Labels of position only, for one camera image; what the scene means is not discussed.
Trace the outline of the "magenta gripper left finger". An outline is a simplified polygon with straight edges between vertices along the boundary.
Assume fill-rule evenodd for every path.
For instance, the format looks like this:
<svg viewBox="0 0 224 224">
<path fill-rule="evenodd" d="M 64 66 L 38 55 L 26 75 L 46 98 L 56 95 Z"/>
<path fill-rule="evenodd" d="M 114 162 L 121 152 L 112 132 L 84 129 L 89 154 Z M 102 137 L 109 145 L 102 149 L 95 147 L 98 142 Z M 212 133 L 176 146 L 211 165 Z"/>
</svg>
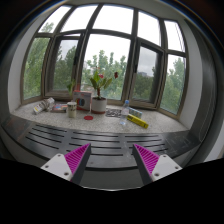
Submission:
<svg viewBox="0 0 224 224">
<path fill-rule="evenodd" d="M 91 144 L 88 143 L 65 155 L 56 154 L 42 166 L 42 169 L 79 185 L 90 154 Z"/>
</svg>

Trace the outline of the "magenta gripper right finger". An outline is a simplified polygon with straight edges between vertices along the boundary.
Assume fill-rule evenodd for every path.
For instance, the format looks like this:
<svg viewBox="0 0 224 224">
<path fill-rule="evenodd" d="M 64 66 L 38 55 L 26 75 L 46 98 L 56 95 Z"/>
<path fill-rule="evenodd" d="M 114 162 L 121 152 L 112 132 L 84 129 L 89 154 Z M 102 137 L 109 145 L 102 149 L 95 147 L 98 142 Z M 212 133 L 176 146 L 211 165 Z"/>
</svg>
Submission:
<svg viewBox="0 0 224 224">
<path fill-rule="evenodd" d="M 181 170 L 181 167 L 166 154 L 158 155 L 137 144 L 133 145 L 132 152 L 144 185 Z"/>
</svg>

